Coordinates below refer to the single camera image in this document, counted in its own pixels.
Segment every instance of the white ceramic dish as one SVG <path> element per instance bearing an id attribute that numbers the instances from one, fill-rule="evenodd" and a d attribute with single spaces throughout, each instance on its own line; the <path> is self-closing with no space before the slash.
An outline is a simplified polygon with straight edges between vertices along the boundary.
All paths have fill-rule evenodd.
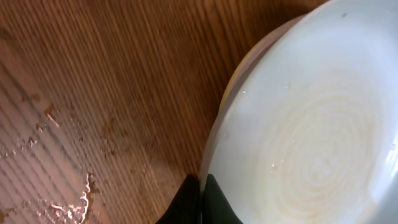
<path id="1" fill-rule="evenodd" d="M 337 0 L 272 46 L 206 145 L 243 223 L 398 223 L 398 1 Z"/>

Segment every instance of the wet wooden surface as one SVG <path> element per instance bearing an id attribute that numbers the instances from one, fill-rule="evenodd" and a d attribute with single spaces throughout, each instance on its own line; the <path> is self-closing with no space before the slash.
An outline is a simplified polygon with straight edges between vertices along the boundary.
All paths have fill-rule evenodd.
<path id="1" fill-rule="evenodd" d="M 240 60 L 322 2 L 0 1 L 0 223 L 154 223 Z"/>

